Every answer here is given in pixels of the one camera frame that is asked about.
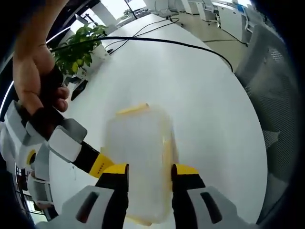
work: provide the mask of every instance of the human hand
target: human hand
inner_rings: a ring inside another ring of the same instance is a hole
[[[21,104],[33,115],[43,104],[41,94],[41,79],[46,77],[55,66],[54,58],[46,45],[38,47],[31,56],[22,59],[13,57],[13,80]],[[66,87],[57,88],[52,97],[52,105],[61,112],[68,109],[65,101],[69,97]]]

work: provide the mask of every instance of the white table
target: white table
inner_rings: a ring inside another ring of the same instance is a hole
[[[111,35],[132,36],[160,20],[148,15]],[[177,25],[144,36],[208,48]],[[174,44],[129,41],[102,64],[87,88],[69,104],[65,116],[86,127],[85,141],[99,150],[107,121],[117,111],[140,103],[157,104],[167,111],[180,163],[196,167],[207,186],[215,186],[237,206],[240,217],[256,222],[267,183],[263,133],[246,92],[222,59]],[[54,154],[50,154],[50,180],[59,213],[64,201],[97,181]],[[167,228],[174,228],[173,219],[171,214]]]

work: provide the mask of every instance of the floor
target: floor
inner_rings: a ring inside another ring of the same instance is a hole
[[[215,52],[223,55],[231,63],[233,69],[236,70],[247,49],[244,44],[218,28],[216,23],[208,25],[207,22],[201,20],[199,15],[180,13],[179,15],[176,15],[175,18],[179,18],[179,22],[184,24],[184,28],[202,41],[230,40],[206,42],[206,44]]]

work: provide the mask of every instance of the gray mesh chair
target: gray mesh chair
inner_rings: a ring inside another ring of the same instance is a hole
[[[259,222],[283,195],[295,167],[303,118],[301,94],[285,43],[262,25],[255,26],[235,75],[255,108],[267,151],[267,189]]]

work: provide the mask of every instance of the translucent plastic box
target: translucent plastic box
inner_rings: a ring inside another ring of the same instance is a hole
[[[107,123],[105,142],[106,156],[116,164],[129,164],[126,216],[144,225],[164,221],[171,208],[171,166],[177,158],[169,116],[147,104],[120,111]]]

